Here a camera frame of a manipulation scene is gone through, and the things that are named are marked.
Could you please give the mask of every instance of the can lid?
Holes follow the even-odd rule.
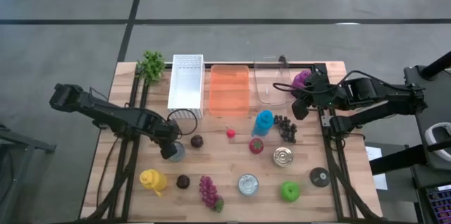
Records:
[[[274,151],[273,158],[278,165],[286,167],[293,161],[293,154],[288,148],[279,147]]]
[[[251,174],[244,174],[238,180],[238,189],[244,195],[253,195],[259,189],[259,181]]]
[[[274,124],[274,116],[272,112],[265,110],[257,115],[257,125],[261,128],[269,129]]]

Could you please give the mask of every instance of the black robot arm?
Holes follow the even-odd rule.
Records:
[[[374,77],[346,80],[351,73],[362,72],[352,71],[338,84],[332,85],[329,84],[327,74],[318,71],[305,80],[304,89],[293,90],[291,87],[290,91],[297,98],[292,104],[296,119],[304,119],[309,113],[309,106],[349,111],[386,102],[353,116],[332,117],[329,120],[330,132],[333,136],[339,136],[351,132],[356,126],[374,120],[393,114],[413,115],[427,107],[422,88],[418,86],[392,85]]]
[[[57,111],[80,112],[94,120],[100,129],[110,127],[117,137],[131,139],[142,134],[157,143],[164,159],[177,153],[174,141],[180,134],[175,120],[166,121],[158,113],[145,108],[122,108],[84,92],[78,85],[57,84],[50,99]]]

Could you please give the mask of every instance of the orange tray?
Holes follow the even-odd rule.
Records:
[[[249,113],[247,66],[211,67],[209,110],[214,116],[246,116]]]

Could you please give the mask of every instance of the purple grapes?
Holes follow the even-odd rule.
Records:
[[[211,178],[209,176],[202,176],[200,178],[199,186],[199,192],[202,196],[202,201],[208,208],[217,211],[216,202],[218,201],[218,199],[220,199],[220,197],[218,196],[218,190],[216,189],[216,186],[213,185]]]

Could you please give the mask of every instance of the small red ball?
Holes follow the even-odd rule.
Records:
[[[235,136],[235,131],[232,129],[227,130],[227,137],[233,138]]]

